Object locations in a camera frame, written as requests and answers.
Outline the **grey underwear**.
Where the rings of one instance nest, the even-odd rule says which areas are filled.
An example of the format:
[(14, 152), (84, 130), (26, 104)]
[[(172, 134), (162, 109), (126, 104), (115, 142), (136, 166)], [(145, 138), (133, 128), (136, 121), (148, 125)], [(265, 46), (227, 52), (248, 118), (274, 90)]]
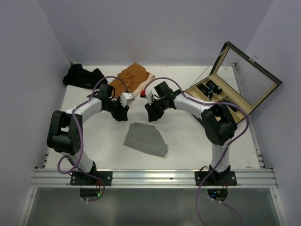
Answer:
[(165, 157), (168, 145), (155, 126), (143, 123), (131, 123), (123, 145), (142, 153)]

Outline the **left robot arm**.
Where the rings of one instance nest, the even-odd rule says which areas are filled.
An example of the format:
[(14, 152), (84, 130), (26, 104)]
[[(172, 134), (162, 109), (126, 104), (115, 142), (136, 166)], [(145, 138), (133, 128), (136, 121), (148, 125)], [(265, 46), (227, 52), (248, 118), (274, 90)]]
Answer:
[(96, 164), (84, 151), (83, 123), (97, 113), (108, 112), (116, 121), (127, 121), (130, 101), (135, 96), (129, 91), (114, 96), (115, 88), (101, 84), (87, 99), (67, 111), (54, 111), (47, 137), (47, 146), (60, 153), (57, 170), (61, 174), (78, 171), (87, 185), (98, 179)]

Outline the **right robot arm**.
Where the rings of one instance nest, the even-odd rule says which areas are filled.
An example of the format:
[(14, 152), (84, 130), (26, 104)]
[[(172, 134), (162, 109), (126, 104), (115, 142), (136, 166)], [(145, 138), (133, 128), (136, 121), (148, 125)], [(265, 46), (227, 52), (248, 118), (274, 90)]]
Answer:
[(166, 82), (155, 86), (157, 97), (151, 90), (143, 89), (140, 97), (147, 99), (145, 109), (148, 121), (158, 121), (167, 109), (181, 110), (201, 120), (207, 139), (212, 143), (210, 181), (220, 185), (230, 171), (228, 149), (237, 130), (237, 124), (226, 105), (198, 100), (178, 89), (173, 91)]

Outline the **brown underwear cream waistband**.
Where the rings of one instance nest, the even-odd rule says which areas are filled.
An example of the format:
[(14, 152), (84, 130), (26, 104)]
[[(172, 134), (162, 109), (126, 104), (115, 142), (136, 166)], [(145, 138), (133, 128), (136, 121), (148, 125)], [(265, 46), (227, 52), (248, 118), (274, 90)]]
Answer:
[[(124, 81), (129, 92), (138, 97), (146, 84), (155, 79), (155, 75), (146, 71), (146, 69), (138, 63), (133, 63), (118, 74), (118, 78)], [(112, 92), (114, 96), (120, 96), (126, 91), (123, 83), (114, 79), (111, 86), (115, 88)]]

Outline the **black rolled underwear in box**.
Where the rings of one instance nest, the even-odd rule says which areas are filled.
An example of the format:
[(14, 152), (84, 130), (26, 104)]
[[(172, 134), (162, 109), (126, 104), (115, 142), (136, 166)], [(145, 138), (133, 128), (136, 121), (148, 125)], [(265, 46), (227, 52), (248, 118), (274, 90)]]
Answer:
[(222, 88), (216, 85), (212, 80), (208, 80), (206, 83), (200, 83), (197, 88), (209, 99), (212, 100), (213, 93), (216, 95), (221, 94)]

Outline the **navy rolled underwear in box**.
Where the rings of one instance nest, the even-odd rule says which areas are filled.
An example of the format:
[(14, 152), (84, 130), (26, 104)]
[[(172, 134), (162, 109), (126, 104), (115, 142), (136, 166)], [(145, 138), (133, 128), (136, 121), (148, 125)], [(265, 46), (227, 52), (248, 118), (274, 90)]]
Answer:
[(225, 103), (229, 103), (229, 108), (233, 111), (233, 112), (238, 112), (238, 111), (241, 111), (240, 109), (238, 109), (236, 106), (235, 103), (229, 101), (229, 100), (226, 100), (226, 99), (223, 99), (222, 102), (225, 102)]

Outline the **black beige compartment box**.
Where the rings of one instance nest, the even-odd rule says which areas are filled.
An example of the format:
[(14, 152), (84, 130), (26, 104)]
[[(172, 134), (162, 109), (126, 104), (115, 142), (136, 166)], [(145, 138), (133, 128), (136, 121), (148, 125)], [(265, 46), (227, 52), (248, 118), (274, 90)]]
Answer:
[[(219, 95), (213, 93), (209, 100), (198, 88), (200, 83), (212, 80), (222, 88)], [(186, 93), (205, 101), (229, 100), (252, 113), (282, 81), (261, 66), (255, 56), (248, 56), (231, 42), (224, 43), (210, 73), (186, 89)]]

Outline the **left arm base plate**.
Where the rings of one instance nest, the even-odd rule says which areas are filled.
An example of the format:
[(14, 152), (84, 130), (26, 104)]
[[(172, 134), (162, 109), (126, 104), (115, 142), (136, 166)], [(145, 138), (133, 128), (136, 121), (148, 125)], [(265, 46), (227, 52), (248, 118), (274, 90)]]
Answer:
[(92, 176), (87, 173), (74, 171), (71, 174), (71, 186), (111, 186), (112, 171), (96, 171)]

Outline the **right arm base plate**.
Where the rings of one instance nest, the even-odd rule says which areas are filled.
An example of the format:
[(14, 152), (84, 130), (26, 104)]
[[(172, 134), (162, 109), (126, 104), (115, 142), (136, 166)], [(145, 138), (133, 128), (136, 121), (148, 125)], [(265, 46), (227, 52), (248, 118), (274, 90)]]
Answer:
[(209, 174), (209, 171), (195, 171), (195, 183), (197, 186), (200, 184), (202, 186), (236, 186), (237, 179), (234, 171), (229, 171), (225, 173), (213, 172), (209, 177), (206, 178), (204, 182), (203, 179)]

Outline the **aluminium front rail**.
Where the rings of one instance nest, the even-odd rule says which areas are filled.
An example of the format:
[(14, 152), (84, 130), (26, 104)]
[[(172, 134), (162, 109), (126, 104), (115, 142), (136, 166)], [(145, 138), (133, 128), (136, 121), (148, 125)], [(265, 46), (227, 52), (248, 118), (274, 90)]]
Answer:
[[(208, 173), (195, 169), (101, 169), (98, 173), (109, 188), (197, 188)], [(36, 169), (30, 183), (35, 188), (91, 188), (90, 184), (74, 182), (69, 174), (55, 169)], [(276, 188), (271, 169), (234, 169), (218, 183), (202, 184), (202, 188)]]

